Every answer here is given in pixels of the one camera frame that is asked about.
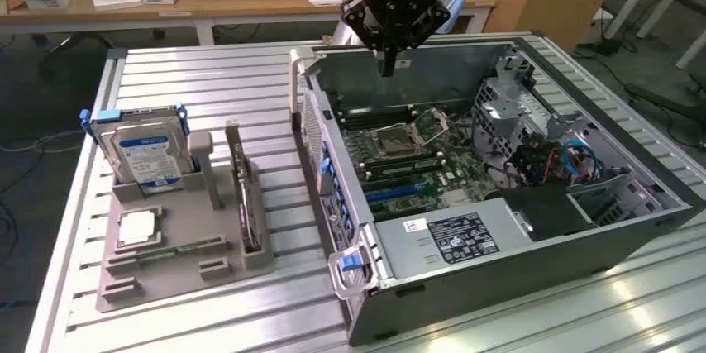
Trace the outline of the open dark grey PC case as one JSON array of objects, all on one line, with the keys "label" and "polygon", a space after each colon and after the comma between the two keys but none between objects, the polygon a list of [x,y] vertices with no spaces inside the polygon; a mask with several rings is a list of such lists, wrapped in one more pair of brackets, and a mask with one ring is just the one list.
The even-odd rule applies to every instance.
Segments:
[{"label": "open dark grey PC case", "polygon": [[[469,35],[404,51],[409,68],[378,74],[358,45],[309,45],[290,52],[296,146],[318,224],[328,274],[354,346],[380,341],[557,284],[599,274],[676,230],[706,200],[680,172],[684,156],[561,49],[532,34]],[[549,110],[548,136],[531,134],[511,155],[480,131],[475,95],[487,78],[519,83]],[[370,210],[334,117],[338,104],[380,107],[459,99],[473,111],[472,147],[532,244],[493,260],[396,280],[372,239]],[[568,195],[575,184],[629,174],[664,210],[599,227]],[[338,259],[364,266],[341,273]]]}]

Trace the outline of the hard disk in blue caddy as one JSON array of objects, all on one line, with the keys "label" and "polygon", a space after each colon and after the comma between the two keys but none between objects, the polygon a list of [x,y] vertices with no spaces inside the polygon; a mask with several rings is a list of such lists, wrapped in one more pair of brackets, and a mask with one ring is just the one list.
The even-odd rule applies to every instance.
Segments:
[{"label": "hard disk in blue caddy", "polygon": [[79,126],[98,145],[116,180],[145,194],[184,188],[193,173],[188,154],[188,112],[182,104],[79,111]]}]

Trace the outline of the CPU socket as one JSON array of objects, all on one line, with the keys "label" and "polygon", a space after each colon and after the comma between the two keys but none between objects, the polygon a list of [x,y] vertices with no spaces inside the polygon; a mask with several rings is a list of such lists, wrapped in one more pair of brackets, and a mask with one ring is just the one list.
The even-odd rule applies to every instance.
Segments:
[{"label": "CPU socket", "polygon": [[396,123],[372,130],[370,136],[378,151],[385,155],[398,155],[416,151],[416,143],[404,123]]}]

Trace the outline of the loose green RAM stick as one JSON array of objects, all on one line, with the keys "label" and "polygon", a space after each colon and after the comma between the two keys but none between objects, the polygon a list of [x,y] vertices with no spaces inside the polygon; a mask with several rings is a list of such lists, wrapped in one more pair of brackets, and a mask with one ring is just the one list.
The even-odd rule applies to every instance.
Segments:
[{"label": "loose green RAM stick", "polygon": [[133,257],[136,260],[154,260],[158,258],[172,258],[178,255],[198,254],[212,244],[210,241],[197,241],[181,246],[164,247],[153,250],[138,251]]}]

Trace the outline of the open metal socket cover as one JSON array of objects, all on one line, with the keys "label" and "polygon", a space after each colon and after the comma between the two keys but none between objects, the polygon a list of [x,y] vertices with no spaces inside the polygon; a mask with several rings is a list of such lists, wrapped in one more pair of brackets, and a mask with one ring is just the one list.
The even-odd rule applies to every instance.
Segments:
[{"label": "open metal socket cover", "polygon": [[425,146],[448,130],[445,114],[434,107],[426,109],[409,125],[414,142]]}]

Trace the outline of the black office chair base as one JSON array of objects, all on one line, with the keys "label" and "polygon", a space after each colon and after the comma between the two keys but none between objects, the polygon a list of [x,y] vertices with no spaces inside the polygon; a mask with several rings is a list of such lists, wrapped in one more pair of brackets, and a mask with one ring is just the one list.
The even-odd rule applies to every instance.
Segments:
[{"label": "black office chair base", "polygon": [[42,81],[90,75],[106,60],[122,59],[128,49],[116,46],[105,36],[124,31],[79,31],[66,35],[37,62],[35,73]]}]

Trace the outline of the grey power supply unit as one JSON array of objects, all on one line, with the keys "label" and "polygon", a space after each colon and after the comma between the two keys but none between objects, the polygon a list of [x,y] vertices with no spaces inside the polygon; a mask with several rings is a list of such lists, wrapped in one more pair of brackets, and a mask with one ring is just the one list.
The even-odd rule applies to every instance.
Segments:
[{"label": "grey power supply unit", "polygon": [[396,280],[442,274],[532,244],[501,198],[376,222],[372,239]]}]

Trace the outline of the grey plastic parts rack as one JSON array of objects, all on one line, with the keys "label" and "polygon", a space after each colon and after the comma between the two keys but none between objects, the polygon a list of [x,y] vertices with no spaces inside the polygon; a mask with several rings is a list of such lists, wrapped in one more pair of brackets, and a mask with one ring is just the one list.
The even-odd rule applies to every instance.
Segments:
[{"label": "grey plastic parts rack", "polygon": [[[233,187],[232,164],[212,165],[210,136],[196,133],[188,149],[201,162],[200,171],[185,177],[185,186],[165,193],[145,194],[136,184],[110,186],[105,248],[99,261],[95,309],[110,312],[162,298],[232,283],[273,270],[273,251],[266,225],[264,196],[258,183],[254,195],[260,204],[262,249],[245,253],[240,233],[238,198]],[[145,242],[117,242],[122,215],[150,211],[156,215],[154,234]],[[136,260],[138,251],[181,246],[197,241],[212,244],[201,253],[172,258]]]}]

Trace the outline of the low-profile graphics card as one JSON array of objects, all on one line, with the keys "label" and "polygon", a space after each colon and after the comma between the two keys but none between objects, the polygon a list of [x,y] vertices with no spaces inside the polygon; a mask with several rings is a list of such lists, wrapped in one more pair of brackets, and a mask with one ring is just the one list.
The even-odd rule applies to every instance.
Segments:
[{"label": "low-profile graphics card", "polygon": [[254,183],[257,176],[252,172],[250,162],[244,154],[238,134],[240,123],[236,119],[225,121],[225,139],[230,151],[232,179],[238,198],[238,220],[244,252],[250,254],[262,249],[260,204],[256,199]]}]

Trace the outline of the perforated metal drive bracket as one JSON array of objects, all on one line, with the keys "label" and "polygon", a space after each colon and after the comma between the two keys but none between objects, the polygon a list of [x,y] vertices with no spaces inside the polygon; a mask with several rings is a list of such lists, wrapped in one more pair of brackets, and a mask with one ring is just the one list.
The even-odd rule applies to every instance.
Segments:
[{"label": "perforated metal drive bracket", "polygon": [[599,227],[664,210],[645,186],[629,174],[619,174],[595,184],[571,185],[567,192],[581,213]]}]

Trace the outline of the installed green RAM stick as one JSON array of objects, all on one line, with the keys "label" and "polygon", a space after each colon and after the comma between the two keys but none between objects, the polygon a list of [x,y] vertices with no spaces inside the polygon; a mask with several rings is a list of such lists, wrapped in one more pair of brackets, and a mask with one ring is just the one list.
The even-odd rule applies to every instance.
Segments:
[{"label": "installed green RAM stick", "polygon": [[366,162],[360,168],[370,178],[386,178],[402,174],[420,174],[434,171],[444,165],[445,159],[442,157],[422,155]]}]

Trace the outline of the silver metal disk bay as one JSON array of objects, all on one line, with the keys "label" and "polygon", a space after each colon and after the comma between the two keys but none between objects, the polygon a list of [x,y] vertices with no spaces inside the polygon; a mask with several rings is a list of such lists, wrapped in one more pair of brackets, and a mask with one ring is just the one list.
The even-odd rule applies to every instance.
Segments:
[{"label": "silver metal disk bay", "polygon": [[473,108],[487,144],[504,155],[512,154],[531,134],[548,136],[549,110],[519,83],[487,78],[475,95]]}]

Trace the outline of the long wooden desk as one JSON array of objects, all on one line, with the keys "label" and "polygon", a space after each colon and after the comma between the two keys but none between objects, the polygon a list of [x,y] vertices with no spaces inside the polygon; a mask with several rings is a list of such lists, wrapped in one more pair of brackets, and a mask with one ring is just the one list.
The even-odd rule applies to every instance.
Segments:
[{"label": "long wooden desk", "polygon": [[0,0],[0,35],[121,31],[186,27],[200,45],[213,44],[212,28],[222,25],[336,21],[336,6],[317,7],[308,0],[177,0],[112,11],[94,10],[91,0],[70,0],[59,10],[7,10]]}]

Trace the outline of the long blue expansion slot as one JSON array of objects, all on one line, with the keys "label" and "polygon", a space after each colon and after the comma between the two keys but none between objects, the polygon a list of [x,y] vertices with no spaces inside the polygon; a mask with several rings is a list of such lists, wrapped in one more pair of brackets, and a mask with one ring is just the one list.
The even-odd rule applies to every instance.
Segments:
[{"label": "long blue expansion slot", "polygon": [[370,191],[365,193],[365,201],[368,203],[373,203],[388,199],[416,195],[420,191],[422,191],[422,187],[424,184],[408,184],[394,188]]}]

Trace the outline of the silver CPU chip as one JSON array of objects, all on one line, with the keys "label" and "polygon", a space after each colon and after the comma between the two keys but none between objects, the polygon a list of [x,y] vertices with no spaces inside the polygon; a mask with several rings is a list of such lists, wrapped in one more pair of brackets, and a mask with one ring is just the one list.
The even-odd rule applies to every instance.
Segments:
[{"label": "silver CPU chip", "polygon": [[118,222],[117,242],[130,245],[145,242],[154,234],[156,215],[150,211],[122,215]]}]

